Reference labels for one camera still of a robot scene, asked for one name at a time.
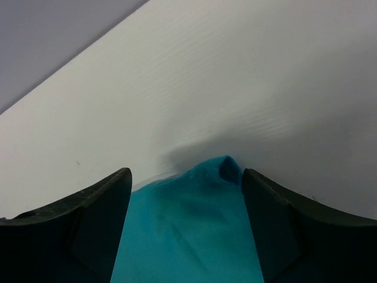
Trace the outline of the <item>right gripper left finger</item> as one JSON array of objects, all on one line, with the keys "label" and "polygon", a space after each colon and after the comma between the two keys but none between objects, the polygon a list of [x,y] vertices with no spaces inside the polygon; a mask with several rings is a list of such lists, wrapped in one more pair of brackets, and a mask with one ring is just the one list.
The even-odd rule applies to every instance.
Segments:
[{"label": "right gripper left finger", "polygon": [[96,184],[1,219],[1,282],[110,282],[130,201],[121,168]]}]

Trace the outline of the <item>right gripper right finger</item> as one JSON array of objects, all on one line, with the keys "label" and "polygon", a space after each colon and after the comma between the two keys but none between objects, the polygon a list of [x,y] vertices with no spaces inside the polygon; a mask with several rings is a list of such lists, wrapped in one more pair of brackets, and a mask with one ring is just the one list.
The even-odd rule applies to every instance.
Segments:
[{"label": "right gripper right finger", "polygon": [[376,221],[246,169],[242,192],[265,282],[376,282]]}]

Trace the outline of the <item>teal t-shirt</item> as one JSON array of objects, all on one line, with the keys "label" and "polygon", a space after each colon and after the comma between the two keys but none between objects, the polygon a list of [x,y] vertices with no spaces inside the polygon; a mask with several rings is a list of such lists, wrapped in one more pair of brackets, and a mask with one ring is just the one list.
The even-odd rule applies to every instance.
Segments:
[{"label": "teal t-shirt", "polygon": [[112,282],[262,282],[241,178],[223,156],[133,192]]}]

